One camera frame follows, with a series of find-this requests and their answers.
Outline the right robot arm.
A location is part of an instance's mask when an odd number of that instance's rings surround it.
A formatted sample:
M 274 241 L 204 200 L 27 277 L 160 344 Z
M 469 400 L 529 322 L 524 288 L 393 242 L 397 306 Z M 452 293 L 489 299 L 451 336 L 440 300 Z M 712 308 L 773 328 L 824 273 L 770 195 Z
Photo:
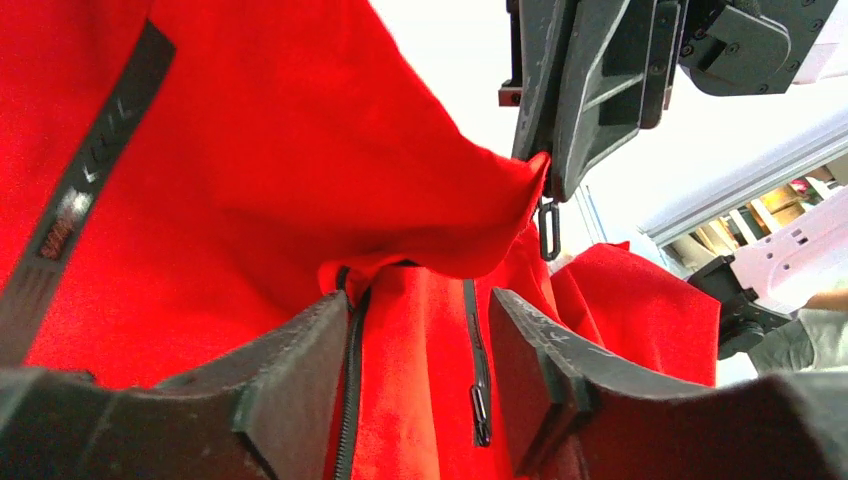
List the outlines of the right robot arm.
M 538 204 L 540 253 L 561 251 L 558 207 L 601 160 L 656 127 L 682 68 L 703 93 L 782 94 L 822 55 L 835 1 L 510 1 L 512 77 L 499 92 L 518 109 L 512 154 L 552 163 Z M 721 304 L 719 355 L 759 343 L 788 321 L 847 255 L 847 197 L 722 255 L 692 277 Z

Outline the red zip-up jacket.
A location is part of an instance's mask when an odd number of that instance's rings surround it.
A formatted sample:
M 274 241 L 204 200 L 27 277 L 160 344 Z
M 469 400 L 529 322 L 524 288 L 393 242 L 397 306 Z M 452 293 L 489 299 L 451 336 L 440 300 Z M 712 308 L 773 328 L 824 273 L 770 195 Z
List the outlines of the red zip-up jacket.
M 70 250 L 29 366 L 151 386 L 332 291 L 372 295 L 356 479 L 508 479 L 473 440 L 479 326 L 514 290 L 636 364 L 715 383 L 717 303 L 624 244 L 550 274 L 546 155 L 466 139 L 366 1 L 5 1 L 1 283 Z

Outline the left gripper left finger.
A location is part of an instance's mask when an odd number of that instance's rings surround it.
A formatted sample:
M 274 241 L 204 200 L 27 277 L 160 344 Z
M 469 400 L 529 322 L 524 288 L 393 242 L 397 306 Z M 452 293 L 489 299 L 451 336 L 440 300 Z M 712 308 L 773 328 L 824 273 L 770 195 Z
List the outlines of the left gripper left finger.
M 319 479 L 347 338 L 335 292 L 282 327 L 150 388 L 1 373 L 5 479 Z

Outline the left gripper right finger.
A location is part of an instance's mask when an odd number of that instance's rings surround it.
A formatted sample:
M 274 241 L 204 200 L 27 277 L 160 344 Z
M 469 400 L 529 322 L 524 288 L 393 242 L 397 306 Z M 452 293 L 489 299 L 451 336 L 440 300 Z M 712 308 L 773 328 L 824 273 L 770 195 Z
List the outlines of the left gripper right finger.
M 517 293 L 490 301 L 513 472 L 530 479 L 843 479 L 847 376 L 710 389 L 570 332 Z

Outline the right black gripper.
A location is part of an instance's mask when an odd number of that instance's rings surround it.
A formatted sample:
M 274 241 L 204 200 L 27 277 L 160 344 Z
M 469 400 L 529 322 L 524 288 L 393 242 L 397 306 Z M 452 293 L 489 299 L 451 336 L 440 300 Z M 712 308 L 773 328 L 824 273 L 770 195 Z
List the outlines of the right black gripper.
M 550 194 L 653 129 L 667 108 L 687 1 L 508 1 L 511 77 L 498 105 L 518 107 L 512 155 L 551 149 Z

